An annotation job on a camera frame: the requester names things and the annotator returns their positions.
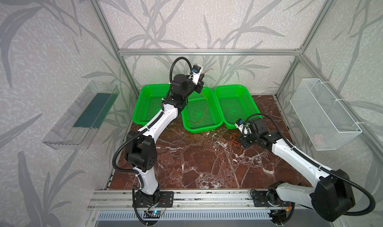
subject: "acrylic tray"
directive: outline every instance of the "acrylic tray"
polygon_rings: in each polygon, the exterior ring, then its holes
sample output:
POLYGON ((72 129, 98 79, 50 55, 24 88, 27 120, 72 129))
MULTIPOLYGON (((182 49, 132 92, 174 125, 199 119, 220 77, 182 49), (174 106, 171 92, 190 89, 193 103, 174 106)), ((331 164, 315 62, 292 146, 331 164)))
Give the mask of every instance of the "acrylic tray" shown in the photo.
POLYGON ((88 149, 118 94, 116 84, 91 81, 42 142, 56 150, 88 149))

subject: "vent grille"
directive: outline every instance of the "vent grille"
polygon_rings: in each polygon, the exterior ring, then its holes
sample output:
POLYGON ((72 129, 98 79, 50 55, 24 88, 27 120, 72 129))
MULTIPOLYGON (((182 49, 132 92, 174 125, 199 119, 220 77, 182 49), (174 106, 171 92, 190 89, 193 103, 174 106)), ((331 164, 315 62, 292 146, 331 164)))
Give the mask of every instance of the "vent grille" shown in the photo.
MULTIPOLYGON (((142 219, 144 211, 139 210, 142 219)), ((162 220, 265 220, 271 219, 269 210, 166 210, 162 220)), ((101 211, 97 218, 102 220, 137 220, 132 210, 101 211)))

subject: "red wire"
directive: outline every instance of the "red wire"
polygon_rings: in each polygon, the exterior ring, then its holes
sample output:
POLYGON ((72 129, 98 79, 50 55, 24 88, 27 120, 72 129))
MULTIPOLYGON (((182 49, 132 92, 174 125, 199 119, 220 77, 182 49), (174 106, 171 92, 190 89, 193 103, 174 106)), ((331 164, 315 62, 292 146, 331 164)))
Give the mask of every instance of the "red wire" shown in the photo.
POLYGON ((165 202, 165 210, 164 210, 164 212, 162 213, 162 214, 165 214, 167 203, 166 203, 166 201, 165 201, 164 199, 161 198, 160 201, 161 201, 161 200, 165 202))
POLYGON ((205 113, 203 114, 203 117, 202 117, 202 120, 200 120, 199 122, 192 122, 191 120, 189 122, 193 123, 193 124, 199 124, 201 123, 204 119, 205 119, 205 115, 206 113, 208 112, 208 109, 209 109, 209 101, 208 101, 208 98, 201 92, 201 94, 206 98, 206 111, 205 113))
POLYGON ((225 141, 223 138, 225 136, 225 134, 229 135, 229 133, 224 133, 221 137, 221 142, 225 143, 225 144, 229 144, 229 143, 232 143, 234 146, 236 147, 239 147, 239 151, 237 153, 241 153, 242 152, 242 145, 237 141, 238 137, 240 136, 238 133, 233 133, 230 135, 229 137, 229 142, 225 141))
POLYGON ((205 74, 205 73, 207 73, 207 72, 208 72, 208 71, 210 71, 210 70, 214 70, 214 69, 212 69, 212 68, 209 68, 209 69, 208 69, 206 72, 204 72, 204 74, 205 74))

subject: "wallpaper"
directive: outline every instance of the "wallpaper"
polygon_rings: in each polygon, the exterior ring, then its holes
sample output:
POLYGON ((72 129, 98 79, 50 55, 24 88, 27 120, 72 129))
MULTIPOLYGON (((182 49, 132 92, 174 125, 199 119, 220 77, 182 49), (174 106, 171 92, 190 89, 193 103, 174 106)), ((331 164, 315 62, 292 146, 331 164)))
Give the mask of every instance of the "wallpaper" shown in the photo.
POLYGON ((305 55, 383 144, 383 0, 338 0, 305 55))
MULTIPOLYGON (((134 83, 141 89, 148 84, 169 83, 169 71, 178 56, 125 57, 134 83)), ((202 65, 204 86, 214 89, 221 85, 240 84, 252 95, 276 93, 293 56, 185 56, 190 63, 202 65)), ((183 60, 177 62, 173 76, 190 72, 183 60)))
POLYGON ((135 99, 87 0, 0 0, 0 226, 78 226, 135 99), (42 143, 88 83, 120 94, 88 150, 42 143))
POLYGON ((325 0, 99 0, 119 48, 299 48, 325 0))
MULTIPOLYGON (((337 150, 317 151, 307 135, 302 123, 290 104, 290 99, 303 78, 316 78, 308 68, 299 63, 286 87, 278 97, 278 101, 287 116, 290 130, 296 137, 296 145, 306 154, 323 165, 334 170, 342 169, 350 180, 363 186, 374 196, 375 210, 364 216, 344 216, 350 227, 378 227, 383 221, 383 165, 374 156, 361 136, 357 136, 337 150)), ((367 207, 368 199, 357 189, 353 188, 356 206, 351 211, 362 210, 367 207)))

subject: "orange wire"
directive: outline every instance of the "orange wire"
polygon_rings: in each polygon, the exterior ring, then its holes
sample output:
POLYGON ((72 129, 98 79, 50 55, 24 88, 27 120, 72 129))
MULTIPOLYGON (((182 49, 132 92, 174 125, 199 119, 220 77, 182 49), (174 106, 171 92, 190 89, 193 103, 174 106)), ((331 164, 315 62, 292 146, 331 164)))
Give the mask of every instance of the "orange wire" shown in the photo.
POLYGON ((206 115, 206 113, 208 112, 208 109, 209 109, 209 101, 208 101, 208 98, 201 92, 201 94, 206 98, 206 111, 205 111, 205 113, 203 114, 203 117, 202 117, 202 120, 200 120, 199 122, 192 122, 192 121, 189 121, 189 122, 191 122, 191 123, 193 123, 193 124, 199 124, 199 123, 201 123, 204 119, 205 119, 205 115, 206 115))
POLYGON ((231 134, 230 137, 229 137, 229 142, 227 142, 227 141, 224 140, 224 136, 225 136, 225 134, 229 135, 229 133, 224 133, 224 134, 221 136, 221 142, 223 142, 223 143, 225 143, 225 144, 232 143, 234 146, 240 148, 239 151, 238 151, 237 153, 241 153, 243 148, 242 148, 241 143, 239 143, 239 142, 237 141, 237 139, 238 139, 238 137, 239 137, 240 135, 239 135, 238 133, 236 133, 236 132, 233 133, 233 134, 231 134))

